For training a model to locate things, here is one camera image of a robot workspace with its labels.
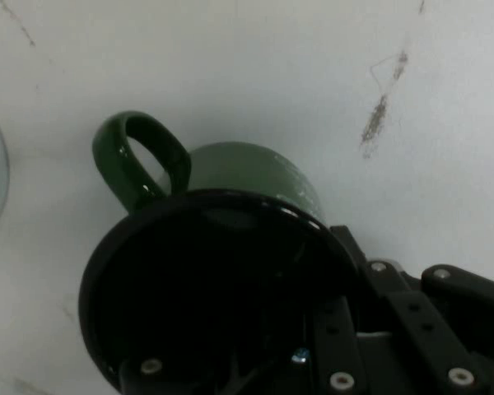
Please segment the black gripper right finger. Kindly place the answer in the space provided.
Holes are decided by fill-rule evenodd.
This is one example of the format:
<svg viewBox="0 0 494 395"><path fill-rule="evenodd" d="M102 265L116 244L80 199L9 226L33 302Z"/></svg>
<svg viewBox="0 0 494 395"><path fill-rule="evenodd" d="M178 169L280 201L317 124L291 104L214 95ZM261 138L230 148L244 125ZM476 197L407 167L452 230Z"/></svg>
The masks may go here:
<svg viewBox="0 0 494 395"><path fill-rule="evenodd" d="M494 281L448 264L415 278L331 232L358 269L366 393L494 394Z"/></svg>

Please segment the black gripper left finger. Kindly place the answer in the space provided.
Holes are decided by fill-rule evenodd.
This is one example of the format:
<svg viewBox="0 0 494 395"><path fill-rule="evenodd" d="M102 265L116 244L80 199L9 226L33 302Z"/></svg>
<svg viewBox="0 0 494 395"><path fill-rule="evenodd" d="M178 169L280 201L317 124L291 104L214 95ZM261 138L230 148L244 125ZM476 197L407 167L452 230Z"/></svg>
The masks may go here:
<svg viewBox="0 0 494 395"><path fill-rule="evenodd" d="M344 296L288 318L178 323L150 353L119 366L122 394L366 394L366 369Z"/></svg>

